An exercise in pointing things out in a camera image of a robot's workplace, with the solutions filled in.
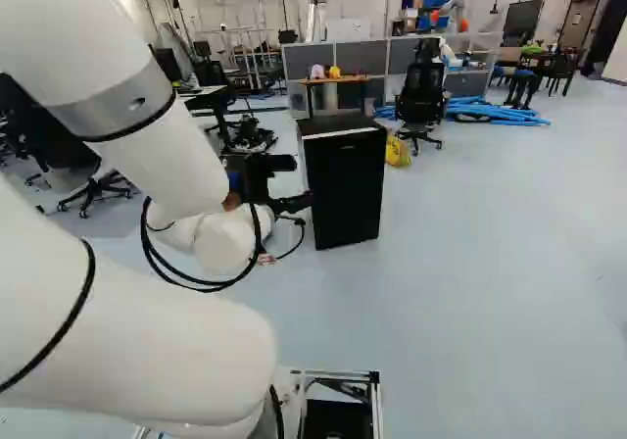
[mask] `yellow bag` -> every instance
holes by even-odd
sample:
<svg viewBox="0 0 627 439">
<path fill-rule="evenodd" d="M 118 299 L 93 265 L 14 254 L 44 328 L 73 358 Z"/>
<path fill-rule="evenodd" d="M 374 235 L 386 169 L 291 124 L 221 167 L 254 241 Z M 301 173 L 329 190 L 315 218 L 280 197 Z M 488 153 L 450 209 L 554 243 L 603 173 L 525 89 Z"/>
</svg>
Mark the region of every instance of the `yellow bag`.
<svg viewBox="0 0 627 439">
<path fill-rule="evenodd" d="M 410 146 L 394 133 L 388 133 L 388 142 L 385 147 L 385 161 L 393 167 L 408 167 L 411 165 Z"/>
</svg>

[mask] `orange object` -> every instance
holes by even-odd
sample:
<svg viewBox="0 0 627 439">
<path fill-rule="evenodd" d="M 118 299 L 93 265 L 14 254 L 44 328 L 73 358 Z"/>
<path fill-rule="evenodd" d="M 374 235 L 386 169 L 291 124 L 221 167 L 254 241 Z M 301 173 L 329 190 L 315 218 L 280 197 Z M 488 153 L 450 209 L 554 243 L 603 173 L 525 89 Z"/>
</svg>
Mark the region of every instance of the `orange object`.
<svg viewBox="0 0 627 439">
<path fill-rule="evenodd" d="M 431 25 L 436 25 L 440 19 L 440 10 L 433 10 L 431 12 Z"/>
</svg>

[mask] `shelf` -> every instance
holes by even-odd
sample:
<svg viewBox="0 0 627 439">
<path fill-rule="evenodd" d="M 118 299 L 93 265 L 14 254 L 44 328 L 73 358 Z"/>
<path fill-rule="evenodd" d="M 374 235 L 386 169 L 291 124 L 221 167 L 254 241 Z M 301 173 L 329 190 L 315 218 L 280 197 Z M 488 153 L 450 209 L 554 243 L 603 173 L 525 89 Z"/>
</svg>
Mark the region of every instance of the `shelf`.
<svg viewBox="0 0 627 439">
<path fill-rule="evenodd" d="M 461 71 L 448 71 L 447 74 L 478 74 L 478 73 L 489 73 L 490 70 L 489 69 L 484 69 L 484 70 L 461 70 Z"/>
</svg>

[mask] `metal frame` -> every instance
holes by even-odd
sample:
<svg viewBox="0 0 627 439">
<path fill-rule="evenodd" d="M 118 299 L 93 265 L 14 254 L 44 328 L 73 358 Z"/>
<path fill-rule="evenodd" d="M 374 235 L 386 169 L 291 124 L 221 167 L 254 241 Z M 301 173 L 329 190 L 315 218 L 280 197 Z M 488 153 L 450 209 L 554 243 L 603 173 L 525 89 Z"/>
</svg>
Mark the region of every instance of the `metal frame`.
<svg viewBox="0 0 627 439">
<path fill-rule="evenodd" d="M 333 370 L 315 370 L 315 369 L 297 369 L 290 370 L 290 374 L 295 377 L 304 378 L 304 382 L 299 385 L 305 385 L 305 399 L 307 400 L 307 391 L 314 384 L 319 384 L 331 390 L 346 395 L 353 401 L 358 401 L 370 405 L 372 414 L 372 434 L 368 438 L 363 439 L 384 439 L 383 435 L 383 403 L 381 397 L 381 383 L 379 380 L 379 372 L 372 370 L 366 371 L 333 371 Z M 304 433 L 305 422 L 302 421 L 299 430 L 298 439 L 302 439 Z M 153 431 L 149 427 L 137 426 L 132 439 L 147 439 L 154 435 L 162 433 Z"/>
</svg>

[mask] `monitor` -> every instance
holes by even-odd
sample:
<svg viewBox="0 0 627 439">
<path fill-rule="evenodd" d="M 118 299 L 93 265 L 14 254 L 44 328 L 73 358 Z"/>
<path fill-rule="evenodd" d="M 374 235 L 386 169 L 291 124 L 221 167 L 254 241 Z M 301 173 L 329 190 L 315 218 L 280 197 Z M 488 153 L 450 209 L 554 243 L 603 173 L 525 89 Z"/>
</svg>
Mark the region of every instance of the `monitor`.
<svg viewBox="0 0 627 439">
<path fill-rule="evenodd" d="M 197 55 L 200 55 L 201 57 L 211 57 L 212 55 L 212 49 L 209 45 L 209 42 L 207 42 L 206 40 L 195 40 L 194 41 L 194 50 L 196 51 Z"/>
<path fill-rule="evenodd" d="M 532 38 L 536 31 L 541 9 L 542 0 L 511 3 L 507 10 L 506 24 L 503 27 L 504 35 L 509 37 L 528 33 L 528 38 Z"/>
<path fill-rule="evenodd" d="M 164 71 L 170 81 L 181 81 L 183 74 L 180 71 L 178 62 L 174 57 L 174 51 L 172 49 L 155 49 L 153 51 L 155 60 Z"/>
</svg>

